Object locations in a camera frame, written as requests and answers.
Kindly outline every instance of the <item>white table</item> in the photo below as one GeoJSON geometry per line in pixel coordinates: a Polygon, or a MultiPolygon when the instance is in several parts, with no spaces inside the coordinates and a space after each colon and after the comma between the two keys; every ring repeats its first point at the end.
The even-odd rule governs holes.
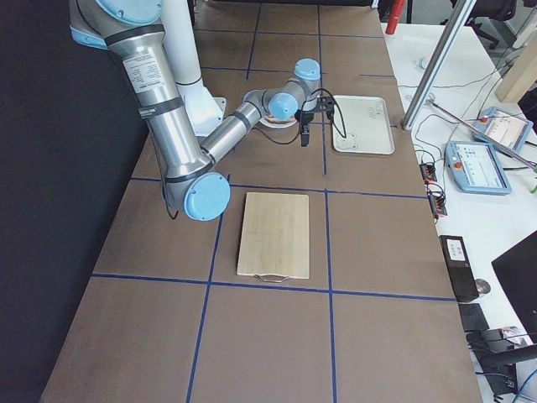
{"type": "MultiPolygon", "coordinates": [[[[405,109],[408,108],[410,99],[416,91],[415,88],[406,86],[419,84],[424,72],[419,64],[426,63],[432,55],[443,28],[400,24],[394,35],[385,35],[405,109]]],[[[463,85],[479,80],[494,70],[495,66],[477,36],[471,28],[465,27],[447,56],[435,80],[435,86],[463,85]]],[[[520,113],[518,105],[501,103],[494,95],[494,91],[487,98],[491,87],[498,84],[499,77],[498,73],[494,73],[490,76],[490,80],[486,79],[464,87],[434,88],[432,93],[436,103],[465,119],[476,118],[485,99],[487,100],[483,109],[497,106],[511,113],[520,113]]],[[[439,159],[437,149],[415,139],[420,123],[432,113],[449,119],[433,107],[423,107],[414,124],[412,136],[415,144],[420,144],[439,159]]],[[[454,127],[453,124],[431,117],[421,126],[418,137],[438,146],[442,152],[448,139],[472,140],[470,131],[461,125],[451,135],[454,127]]],[[[530,134],[528,140],[537,142],[534,132],[530,134]]],[[[524,146],[521,154],[529,160],[537,160],[537,149],[528,145],[524,146]]],[[[424,160],[429,161],[430,157],[424,155],[424,160]]],[[[519,166],[516,161],[503,156],[500,160],[504,167],[519,166]]],[[[491,262],[537,230],[537,195],[529,193],[537,183],[536,175],[529,170],[508,172],[508,181],[513,187],[513,192],[508,196],[486,196],[461,192],[451,175],[445,172],[442,162],[436,164],[436,174],[439,176],[440,185],[446,191],[448,213],[447,217],[438,221],[436,230],[439,235],[459,235],[464,238],[474,277],[488,281],[492,287],[490,294],[474,302],[480,303],[491,329],[506,326],[522,327],[498,283],[491,262]]],[[[492,401],[492,391],[488,388],[487,381],[484,377],[478,378],[483,401],[492,401]]],[[[534,391],[537,394],[537,385],[534,386],[534,383],[535,381],[532,381],[528,386],[531,386],[532,393],[534,391]]]]}

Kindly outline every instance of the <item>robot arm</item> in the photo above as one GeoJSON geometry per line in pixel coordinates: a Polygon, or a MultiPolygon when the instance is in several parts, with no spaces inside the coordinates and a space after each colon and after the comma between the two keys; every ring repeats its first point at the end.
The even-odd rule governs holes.
{"type": "Polygon", "coordinates": [[[286,120],[299,109],[313,110],[320,68],[314,60],[301,60],[296,77],[282,88],[249,92],[200,145],[164,52],[162,1],[169,0],[70,0],[71,33],[79,44],[121,57],[140,116],[165,158],[166,202],[190,218],[208,221],[222,214],[230,198],[230,186],[212,171],[214,165],[267,114],[286,120]]]}

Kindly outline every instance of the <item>wooden cutting board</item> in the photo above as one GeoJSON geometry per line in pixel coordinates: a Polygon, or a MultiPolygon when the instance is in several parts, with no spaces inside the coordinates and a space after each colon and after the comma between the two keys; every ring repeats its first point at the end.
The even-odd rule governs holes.
{"type": "Polygon", "coordinates": [[[307,195],[246,194],[237,273],[310,278],[310,212],[307,195]]]}

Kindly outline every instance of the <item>white cylinder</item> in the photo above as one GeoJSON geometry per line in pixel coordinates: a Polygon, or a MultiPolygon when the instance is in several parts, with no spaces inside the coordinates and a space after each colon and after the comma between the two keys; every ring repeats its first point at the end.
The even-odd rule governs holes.
{"type": "Polygon", "coordinates": [[[160,19],[166,31],[164,48],[175,82],[188,85],[200,80],[200,62],[187,1],[164,0],[160,19]]]}

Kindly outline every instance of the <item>red object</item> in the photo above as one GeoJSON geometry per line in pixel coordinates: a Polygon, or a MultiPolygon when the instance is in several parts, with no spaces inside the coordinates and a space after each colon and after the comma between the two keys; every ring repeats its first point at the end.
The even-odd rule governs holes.
{"type": "Polygon", "coordinates": [[[395,0],[394,5],[392,6],[392,12],[389,15],[388,27],[386,27],[386,34],[391,35],[395,32],[397,24],[401,19],[401,14],[403,13],[405,2],[406,0],[395,0]]]}

